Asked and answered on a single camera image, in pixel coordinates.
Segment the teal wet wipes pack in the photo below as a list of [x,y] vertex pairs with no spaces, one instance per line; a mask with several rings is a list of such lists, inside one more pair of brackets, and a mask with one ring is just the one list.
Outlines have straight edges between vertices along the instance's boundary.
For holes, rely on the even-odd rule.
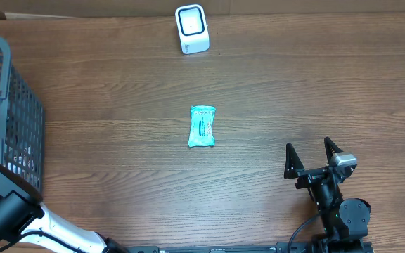
[[211,147],[215,145],[212,133],[216,108],[208,105],[191,106],[191,128],[188,137],[188,146]]

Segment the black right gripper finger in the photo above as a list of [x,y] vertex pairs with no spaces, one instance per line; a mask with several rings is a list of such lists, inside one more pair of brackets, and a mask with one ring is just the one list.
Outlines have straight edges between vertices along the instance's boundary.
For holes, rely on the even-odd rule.
[[291,143],[287,143],[285,146],[285,168],[284,178],[294,179],[298,177],[301,171],[304,171],[304,165],[302,164],[296,150]]
[[324,145],[329,165],[339,165],[341,155],[343,154],[342,149],[340,149],[329,137],[324,138]]

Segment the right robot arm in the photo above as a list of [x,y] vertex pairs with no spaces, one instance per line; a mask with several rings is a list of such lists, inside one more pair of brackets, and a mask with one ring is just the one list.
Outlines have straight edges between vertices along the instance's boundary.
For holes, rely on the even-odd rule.
[[[324,138],[326,165],[316,169],[304,168],[292,143],[285,147],[284,177],[295,179],[297,189],[308,190],[316,204],[317,213],[301,224],[291,235],[285,252],[372,252],[373,247],[363,238],[368,235],[371,218],[370,204],[361,198],[344,199],[340,184],[356,169],[357,159],[340,149],[329,137]],[[314,235],[309,242],[294,243],[298,233],[313,221],[320,219],[323,234]]]

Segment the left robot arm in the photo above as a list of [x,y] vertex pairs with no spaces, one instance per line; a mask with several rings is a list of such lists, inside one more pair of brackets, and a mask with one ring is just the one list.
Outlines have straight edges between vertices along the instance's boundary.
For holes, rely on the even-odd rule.
[[93,231],[86,231],[51,212],[39,191],[0,164],[0,241],[45,247],[53,252],[126,252],[126,248]]

